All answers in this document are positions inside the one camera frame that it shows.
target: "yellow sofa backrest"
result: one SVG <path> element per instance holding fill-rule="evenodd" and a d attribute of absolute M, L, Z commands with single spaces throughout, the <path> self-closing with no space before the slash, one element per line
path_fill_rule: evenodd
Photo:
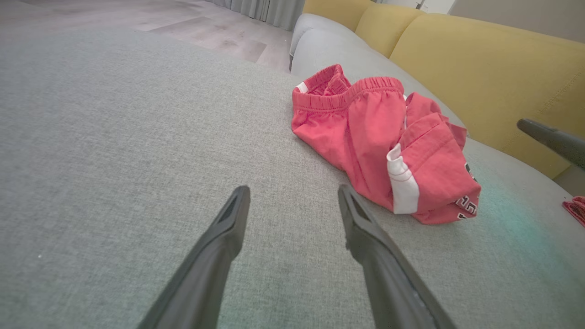
<path fill-rule="evenodd" d="M 355 32 L 372 49 L 390 57 L 404 30 L 424 13 L 409 7 L 372 4 L 364 11 Z"/>
<path fill-rule="evenodd" d="M 355 32 L 362 14 L 373 4 L 370 0 L 305 0 L 302 12 L 329 18 Z"/>
<path fill-rule="evenodd" d="M 530 118 L 585 138 L 585 44 L 428 14 L 408 25 L 390 60 L 449 106 L 473 139 L 548 177 L 568 162 L 516 122 Z"/>

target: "red cloth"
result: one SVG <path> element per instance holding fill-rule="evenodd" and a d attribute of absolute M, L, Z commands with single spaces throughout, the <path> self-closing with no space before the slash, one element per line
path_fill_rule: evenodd
<path fill-rule="evenodd" d="M 480 185 L 463 156 L 466 130 L 400 81 L 371 77 L 351 85 L 340 65 L 292 92 L 292 131 L 349 176 L 353 188 L 423 224 L 475 217 Z"/>
<path fill-rule="evenodd" d="M 564 201 L 563 207 L 585 227 L 585 197 L 574 197 L 573 201 Z"/>

